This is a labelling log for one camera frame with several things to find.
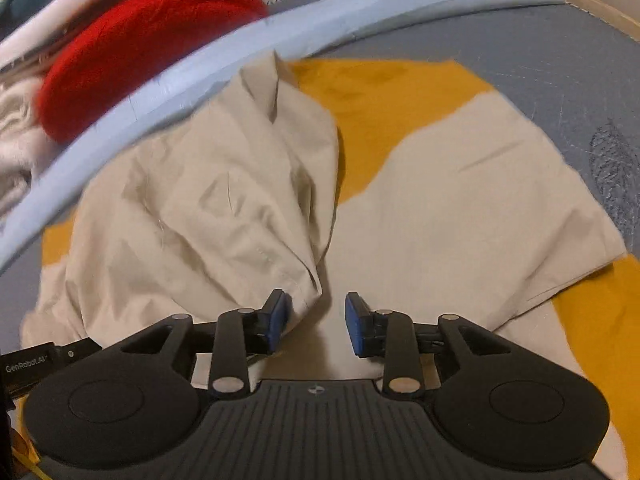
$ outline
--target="wooden edge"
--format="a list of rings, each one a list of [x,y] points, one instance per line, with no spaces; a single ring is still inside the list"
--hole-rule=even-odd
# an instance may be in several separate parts
[[[640,42],[640,22],[600,0],[566,0]]]

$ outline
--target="crosshair logo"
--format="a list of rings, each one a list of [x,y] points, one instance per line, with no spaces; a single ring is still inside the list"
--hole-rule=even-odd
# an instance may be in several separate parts
[[[311,388],[309,388],[307,390],[311,395],[315,395],[316,397],[318,395],[322,395],[325,392],[325,389],[323,386],[320,386],[320,384],[314,384]]]

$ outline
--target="yellow cable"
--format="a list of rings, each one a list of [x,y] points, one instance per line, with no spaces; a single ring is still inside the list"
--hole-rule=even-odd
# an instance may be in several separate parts
[[[23,455],[20,451],[15,449],[15,447],[11,448],[11,452],[14,455],[14,458],[20,462],[25,468],[31,471],[34,475],[36,475],[40,480],[52,480],[52,478],[47,475],[42,469],[40,469],[37,465],[35,465],[29,457]]]

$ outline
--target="gray table surface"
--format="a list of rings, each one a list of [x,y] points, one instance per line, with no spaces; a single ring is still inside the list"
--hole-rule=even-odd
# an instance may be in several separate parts
[[[631,38],[575,7],[529,7],[414,25],[321,56],[457,60],[547,133],[640,255],[640,46]],[[0,276],[2,352],[18,348],[39,273],[36,242]]]

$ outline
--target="red round object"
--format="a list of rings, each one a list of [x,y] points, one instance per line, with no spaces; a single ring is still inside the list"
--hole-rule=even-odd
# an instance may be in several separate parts
[[[46,133],[75,139],[110,108],[209,41],[267,15],[262,0],[126,0],[62,51],[36,106]]]

